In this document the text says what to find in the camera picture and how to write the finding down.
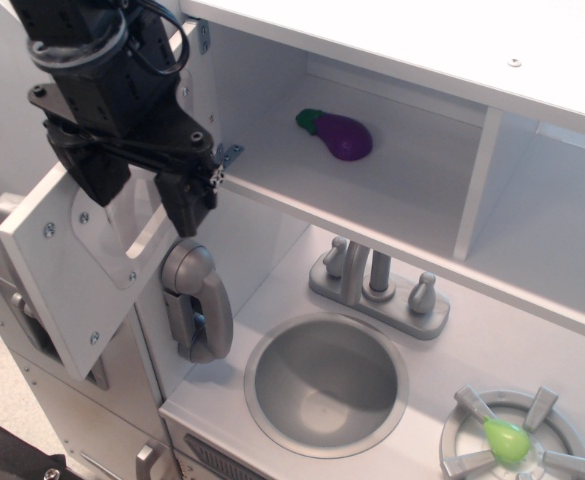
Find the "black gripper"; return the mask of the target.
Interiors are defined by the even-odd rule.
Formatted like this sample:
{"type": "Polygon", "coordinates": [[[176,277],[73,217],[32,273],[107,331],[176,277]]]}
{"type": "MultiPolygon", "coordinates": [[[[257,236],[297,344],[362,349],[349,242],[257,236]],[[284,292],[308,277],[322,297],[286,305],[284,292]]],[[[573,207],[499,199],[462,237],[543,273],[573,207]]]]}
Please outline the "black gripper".
{"type": "Polygon", "coordinates": [[[131,177],[148,170],[180,237],[194,237],[217,207],[221,167],[213,139],[179,105],[180,73],[190,50],[32,47],[52,83],[29,93],[47,120],[48,141],[74,181],[101,207],[131,177]]]}

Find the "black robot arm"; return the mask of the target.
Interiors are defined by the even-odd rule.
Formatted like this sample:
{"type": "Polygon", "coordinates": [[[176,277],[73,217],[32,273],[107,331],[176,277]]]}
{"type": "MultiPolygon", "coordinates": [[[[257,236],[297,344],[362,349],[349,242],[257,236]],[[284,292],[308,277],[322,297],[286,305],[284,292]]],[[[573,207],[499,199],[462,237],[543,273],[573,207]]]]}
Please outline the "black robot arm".
{"type": "Polygon", "coordinates": [[[29,101],[58,160],[102,207],[136,166],[154,175],[168,218],[182,238],[217,206],[220,170],[213,138],[179,105],[189,40],[174,53],[166,24],[182,25],[156,1],[15,1],[33,63],[53,81],[29,101]]]}

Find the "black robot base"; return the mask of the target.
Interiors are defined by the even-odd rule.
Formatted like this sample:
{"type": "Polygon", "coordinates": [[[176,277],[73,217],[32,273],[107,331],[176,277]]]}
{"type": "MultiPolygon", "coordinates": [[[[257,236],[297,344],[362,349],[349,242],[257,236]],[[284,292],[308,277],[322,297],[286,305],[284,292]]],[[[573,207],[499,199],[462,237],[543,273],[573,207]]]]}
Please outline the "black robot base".
{"type": "Polygon", "coordinates": [[[80,479],[64,455],[47,455],[0,427],[0,479],[80,479]]]}

